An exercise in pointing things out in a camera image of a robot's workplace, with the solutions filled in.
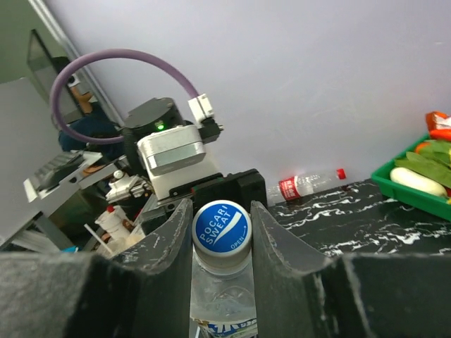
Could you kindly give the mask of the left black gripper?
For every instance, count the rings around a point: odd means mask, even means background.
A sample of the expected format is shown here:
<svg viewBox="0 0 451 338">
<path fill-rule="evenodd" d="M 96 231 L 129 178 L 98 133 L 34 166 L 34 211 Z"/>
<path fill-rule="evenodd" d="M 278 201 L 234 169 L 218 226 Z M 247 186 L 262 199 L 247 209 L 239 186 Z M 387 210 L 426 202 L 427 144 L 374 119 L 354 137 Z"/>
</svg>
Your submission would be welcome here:
<svg viewBox="0 0 451 338">
<path fill-rule="evenodd" d="M 178 184 L 168 190 L 169 196 L 160 205 L 175 204 L 181 199 L 191 199 L 195 211 L 216 200 L 229 200 L 250 211 L 253 201 L 268 206 L 266 183 L 261 173 L 252 168 L 244 172 L 224 176 L 216 173 L 199 180 Z"/>
</svg>

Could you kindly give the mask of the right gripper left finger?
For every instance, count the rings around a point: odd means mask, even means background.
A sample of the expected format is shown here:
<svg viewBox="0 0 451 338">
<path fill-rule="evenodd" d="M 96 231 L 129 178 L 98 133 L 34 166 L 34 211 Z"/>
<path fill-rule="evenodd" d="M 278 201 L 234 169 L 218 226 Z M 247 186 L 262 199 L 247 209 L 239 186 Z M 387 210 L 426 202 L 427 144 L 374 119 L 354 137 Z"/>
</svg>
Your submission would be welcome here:
<svg viewBox="0 0 451 338">
<path fill-rule="evenodd" d="M 1 255 L 2 337 L 188 337 L 193 206 L 115 258 Z"/>
</svg>

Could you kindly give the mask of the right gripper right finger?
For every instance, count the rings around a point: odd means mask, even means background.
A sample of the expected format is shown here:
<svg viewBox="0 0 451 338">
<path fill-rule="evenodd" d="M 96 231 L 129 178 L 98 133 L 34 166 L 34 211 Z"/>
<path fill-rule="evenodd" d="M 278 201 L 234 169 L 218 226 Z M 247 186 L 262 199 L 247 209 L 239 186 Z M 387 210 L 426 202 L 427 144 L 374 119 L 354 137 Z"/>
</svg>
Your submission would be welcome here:
<svg viewBox="0 0 451 338">
<path fill-rule="evenodd" d="M 260 337 L 449 337 L 450 257 L 329 258 L 252 203 Z"/>
</svg>

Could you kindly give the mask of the blue white bottle cap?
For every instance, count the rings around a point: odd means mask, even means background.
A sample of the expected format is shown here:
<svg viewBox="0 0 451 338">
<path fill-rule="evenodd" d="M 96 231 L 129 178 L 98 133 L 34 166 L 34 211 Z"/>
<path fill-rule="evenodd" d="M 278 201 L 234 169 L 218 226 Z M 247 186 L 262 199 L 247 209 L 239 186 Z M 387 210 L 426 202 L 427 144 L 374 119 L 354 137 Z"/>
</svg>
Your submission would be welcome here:
<svg viewBox="0 0 451 338">
<path fill-rule="evenodd" d="M 229 200 L 215 200 L 195 214 L 192 240 L 203 268 L 215 275 L 232 275 L 249 263 L 252 221 L 241 205 Z"/>
</svg>

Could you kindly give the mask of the clear bottle blue cap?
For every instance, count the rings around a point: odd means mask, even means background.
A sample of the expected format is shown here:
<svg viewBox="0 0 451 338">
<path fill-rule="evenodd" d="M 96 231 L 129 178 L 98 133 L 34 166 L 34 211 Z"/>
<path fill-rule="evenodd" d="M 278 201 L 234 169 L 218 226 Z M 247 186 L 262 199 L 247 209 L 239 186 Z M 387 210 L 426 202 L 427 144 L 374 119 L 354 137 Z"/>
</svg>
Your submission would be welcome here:
<svg viewBox="0 0 451 338">
<path fill-rule="evenodd" d="M 232 275 L 215 275 L 199 264 L 192 240 L 190 317 L 200 337 L 256 337 L 252 247 L 249 263 Z"/>
</svg>

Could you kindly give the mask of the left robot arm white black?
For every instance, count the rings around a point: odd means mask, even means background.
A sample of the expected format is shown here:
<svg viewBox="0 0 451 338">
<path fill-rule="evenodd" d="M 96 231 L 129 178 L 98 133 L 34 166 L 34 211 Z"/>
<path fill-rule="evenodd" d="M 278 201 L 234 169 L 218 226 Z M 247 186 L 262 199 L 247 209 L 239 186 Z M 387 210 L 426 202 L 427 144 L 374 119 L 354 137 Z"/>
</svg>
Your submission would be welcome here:
<svg viewBox="0 0 451 338">
<path fill-rule="evenodd" d="M 208 144 L 223 126 L 215 121 L 206 95 L 190 99 L 194 122 L 185 120 L 173 99 L 153 98 L 130 112 L 121 130 L 130 168 L 152 186 L 150 209 L 171 214 L 182 199 L 198 209 L 227 199 L 250 209 L 252 202 L 268 204 L 266 184 L 256 169 L 224 175 Z"/>
</svg>

